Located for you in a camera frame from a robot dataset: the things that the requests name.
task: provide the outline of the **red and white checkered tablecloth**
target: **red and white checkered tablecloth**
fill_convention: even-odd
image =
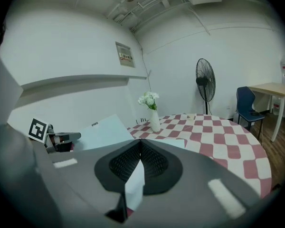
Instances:
[[[261,198],[271,190],[271,170],[266,152],[245,128],[217,116],[177,114],[160,118],[154,133],[144,122],[128,128],[136,138],[184,139],[185,149],[204,154],[247,182]]]

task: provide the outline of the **bouquet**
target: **bouquet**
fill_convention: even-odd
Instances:
[[[157,105],[155,100],[158,99],[159,96],[157,93],[153,92],[145,92],[141,97],[138,99],[138,103],[140,105],[147,105],[152,110],[157,110]]]

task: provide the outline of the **perforated black pad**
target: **perforated black pad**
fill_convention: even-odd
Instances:
[[[139,160],[144,167],[144,195],[168,191],[182,175],[182,164],[175,155],[147,140],[135,140],[99,159],[95,176],[106,190],[124,193],[124,185]]]

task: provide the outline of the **wall outlet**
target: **wall outlet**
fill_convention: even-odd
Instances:
[[[147,122],[147,121],[148,121],[148,119],[146,119],[146,118],[136,119],[136,123],[137,124],[144,123],[144,122]]]

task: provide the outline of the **table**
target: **table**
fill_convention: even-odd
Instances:
[[[128,128],[133,138],[184,139],[185,149],[204,154],[249,184],[261,198],[271,190],[271,170],[266,152],[245,128],[217,116],[177,114],[160,118],[154,133],[150,122]]]
[[[281,99],[280,107],[279,107],[279,116],[276,121],[275,131],[272,134],[271,141],[274,142],[276,140],[277,133],[279,132],[279,128],[281,125],[284,105],[285,105],[285,85],[278,83],[267,83],[262,85],[254,85],[249,87],[252,91],[264,93],[270,95],[270,113],[272,113],[273,108],[273,99],[272,96],[279,97]]]

